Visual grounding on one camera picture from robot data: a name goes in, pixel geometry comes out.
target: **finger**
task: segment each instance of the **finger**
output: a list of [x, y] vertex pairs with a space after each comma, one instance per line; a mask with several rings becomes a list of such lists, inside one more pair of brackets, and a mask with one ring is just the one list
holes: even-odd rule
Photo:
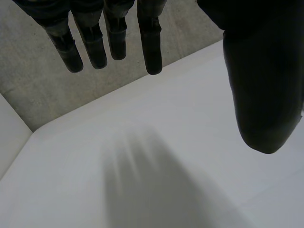
[[245, 143], [263, 153], [283, 146], [301, 118], [303, 9], [296, 3], [253, 31], [225, 32], [238, 127]]
[[71, 10], [92, 66], [102, 69], [107, 65], [103, 34], [99, 19], [103, 10], [102, 0], [72, 0]]
[[146, 69], [150, 75], [162, 71], [161, 26], [158, 17], [166, 0], [138, 0], [137, 18]]
[[133, 6], [135, 0], [104, 0], [104, 19], [110, 51], [115, 60], [124, 59], [126, 56], [125, 35], [127, 24], [125, 16]]
[[14, 0], [28, 15], [41, 25], [52, 40], [66, 67], [72, 73], [83, 69], [83, 63], [68, 26], [67, 0]]

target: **hand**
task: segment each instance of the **hand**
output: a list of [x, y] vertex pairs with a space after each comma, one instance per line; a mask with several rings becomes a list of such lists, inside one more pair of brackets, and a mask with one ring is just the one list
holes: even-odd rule
[[[142, 50], [147, 71], [151, 75], [158, 74], [162, 70], [161, 27], [158, 17], [166, 1], [137, 1]], [[45, 29], [66, 67], [72, 73], [81, 71], [83, 63], [67, 24], [69, 11], [73, 13], [95, 69], [102, 69], [107, 65], [103, 34], [98, 23], [102, 11], [112, 58], [121, 60], [126, 56], [127, 25], [124, 17], [135, 0], [14, 0], [14, 2]]]
[[[67, 25], [71, 10], [92, 65], [106, 66], [99, 18], [106, 21], [111, 55], [126, 55], [124, 20], [134, 0], [14, 0], [48, 33], [67, 68], [82, 70], [82, 61]], [[245, 143], [274, 153], [301, 119], [304, 101], [302, 0], [197, 0], [224, 30], [224, 56], [234, 97], [237, 123]], [[149, 74], [162, 70], [161, 27], [166, 0], [138, 0], [142, 48]]]

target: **white surface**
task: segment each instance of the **white surface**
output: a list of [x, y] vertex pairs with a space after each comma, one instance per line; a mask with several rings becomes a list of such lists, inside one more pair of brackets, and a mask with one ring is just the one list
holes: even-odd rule
[[[0, 181], [0, 226], [303, 227], [303, 121], [275, 154], [248, 148], [221, 46], [36, 131]], [[142, 126], [172, 155], [156, 155]], [[150, 162], [134, 152], [126, 128], [147, 144]]]
[[31, 134], [31, 130], [0, 94], [0, 180]]

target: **concrete floor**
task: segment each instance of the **concrete floor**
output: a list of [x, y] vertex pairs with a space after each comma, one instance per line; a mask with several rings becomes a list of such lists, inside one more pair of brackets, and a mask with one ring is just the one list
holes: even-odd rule
[[[77, 28], [69, 24], [84, 63], [70, 73], [45, 31], [10, 0], [0, 0], [0, 93], [34, 131], [78, 107], [147, 75], [134, 6], [126, 17], [127, 57], [95, 70]], [[168, 0], [160, 16], [163, 65], [222, 39], [222, 31], [195, 0]], [[103, 16], [101, 30], [106, 34]]]

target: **fingertip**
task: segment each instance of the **fingertip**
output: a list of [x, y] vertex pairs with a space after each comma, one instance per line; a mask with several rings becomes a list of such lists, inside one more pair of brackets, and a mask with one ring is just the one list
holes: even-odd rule
[[240, 133], [244, 142], [252, 149], [265, 154], [273, 154], [277, 152], [288, 140], [294, 131], [301, 116], [289, 123], [281, 123], [275, 127], [267, 127], [261, 129], [241, 129]]

